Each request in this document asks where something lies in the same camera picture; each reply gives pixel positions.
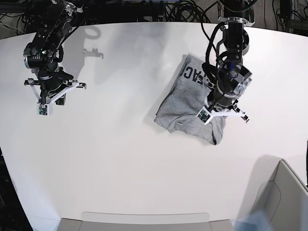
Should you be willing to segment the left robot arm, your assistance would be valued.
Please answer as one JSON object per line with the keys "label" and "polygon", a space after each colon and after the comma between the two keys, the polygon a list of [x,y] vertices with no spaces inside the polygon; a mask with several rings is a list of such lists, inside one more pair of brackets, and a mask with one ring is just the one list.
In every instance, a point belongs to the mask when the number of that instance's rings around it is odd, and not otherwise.
{"label": "left robot arm", "polygon": [[243,65],[249,50],[246,26],[255,23],[254,0],[218,1],[218,20],[205,53],[202,69],[203,85],[210,92],[204,96],[204,106],[197,117],[209,124],[215,117],[249,117],[238,107],[238,100],[251,83],[252,73]]}

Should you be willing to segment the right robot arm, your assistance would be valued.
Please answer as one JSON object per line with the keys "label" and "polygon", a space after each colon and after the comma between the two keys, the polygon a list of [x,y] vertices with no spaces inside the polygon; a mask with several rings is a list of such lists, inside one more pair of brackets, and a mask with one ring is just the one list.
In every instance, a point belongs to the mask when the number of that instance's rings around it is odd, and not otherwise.
{"label": "right robot arm", "polygon": [[75,32],[72,21],[83,12],[85,3],[84,0],[49,0],[39,10],[41,22],[32,42],[24,49],[25,66],[37,78],[28,78],[24,85],[40,87],[37,98],[41,106],[64,105],[68,91],[86,86],[77,84],[74,77],[59,66],[64,57],[63,43]]}

